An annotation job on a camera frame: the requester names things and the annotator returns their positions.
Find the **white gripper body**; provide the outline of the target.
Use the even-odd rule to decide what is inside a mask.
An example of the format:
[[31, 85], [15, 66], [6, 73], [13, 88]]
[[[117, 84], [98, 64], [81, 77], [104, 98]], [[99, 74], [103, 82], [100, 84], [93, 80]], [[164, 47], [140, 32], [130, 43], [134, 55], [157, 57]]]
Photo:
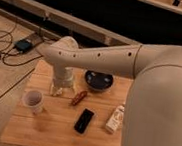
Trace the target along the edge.
[[55, 66], [53, 68], [53, 87], [73, 88], [74, 87], [74, 70], [68, 67]]

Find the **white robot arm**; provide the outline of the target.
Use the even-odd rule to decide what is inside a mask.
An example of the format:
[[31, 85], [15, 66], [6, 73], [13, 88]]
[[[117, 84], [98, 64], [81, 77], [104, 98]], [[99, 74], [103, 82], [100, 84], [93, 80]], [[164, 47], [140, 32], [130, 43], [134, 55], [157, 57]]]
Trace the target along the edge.
[[71, 36], [44, 50], [56, 87], [71, 87], [73, 69], [133, 81], [127, 93], [121, 146], [182, 146], [182, 46], [122, 45], [80, 49]]

